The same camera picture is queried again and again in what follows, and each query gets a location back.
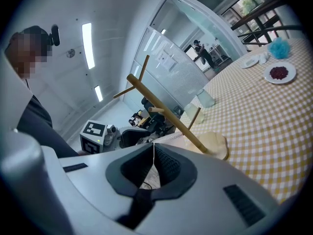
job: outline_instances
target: white plate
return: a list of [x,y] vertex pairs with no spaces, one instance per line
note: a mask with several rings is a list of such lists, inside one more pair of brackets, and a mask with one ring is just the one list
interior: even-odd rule
[[250,57],[249,59],[244,60],[243,63],[240,65],[240,67],[243,69],[250,68],[256,65],[259,62],[259,59],[260,59],[259,55],[254,55]]
[[[286,69],[288,70],[288,75],[285,78],[283,78],[282,80],[272,78],[270,73],[269,73],[270,70],[274,67],[281,67],[281,66],[286,67]],[[263,76],[270,83],[285,84],[285,83],[292,81],[296,74],[297,74],[297,70],[295,69],[295,67],[291,63],[278,62],[278,63],[274,63],[274,64],[267,66],[265,71],[264,71]]]

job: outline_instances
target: red food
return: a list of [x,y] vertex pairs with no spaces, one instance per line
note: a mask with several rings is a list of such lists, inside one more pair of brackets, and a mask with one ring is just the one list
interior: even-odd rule
[[288,70],[284,66],[274,67],[273,69],[270,70],[269,74],[274,79],[282,80],[288,75]]

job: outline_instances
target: yellow checkered tablecloth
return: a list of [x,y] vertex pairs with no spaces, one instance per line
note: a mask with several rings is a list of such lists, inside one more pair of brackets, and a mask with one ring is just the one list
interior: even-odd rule
[[[240,68],[243,60],[267,51],[263,46],[214,77],[204,89],[216,104],[202,109],[204,122],[191,128],[195,135],[214,131],[225,136],[227,161],[263,185],[279,202],[297,193],[313,160],[312,50],[306,40],[288,42],[288,59],[271,56],[263,65]],[[292,83],[275,85],[263,78],[265,67],[279,61],[290,62],[297,69]],[[197,97],[192,103],[202,107]],[[186,126],[190,123],[186,113],[180,120]]]

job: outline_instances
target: black grille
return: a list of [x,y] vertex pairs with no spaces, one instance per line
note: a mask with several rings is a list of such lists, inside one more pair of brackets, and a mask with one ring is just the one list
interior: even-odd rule
[[138,188],[145,180],[152,166],[152,156],[150,152],[141,152],[137,156],[129,159],[121,166],[121,172],[125,178],[131,181]]
[[155,166],[163,186],[177,178],[180,172],[180,162],[155,147]]
[[81,164],[75,164],[75,165],[71,165],[71,166],[65,166],[65,167],[63,167],[63,170],[65,172],[70,172],[70,171],[79,170],[79,169],[82,169],[85,167],[88,167],[88,165],[86,165],[85,163],[81,163]]
[[265,217],[265,214],[237,185],[224,187],[223,190],[248,226]]

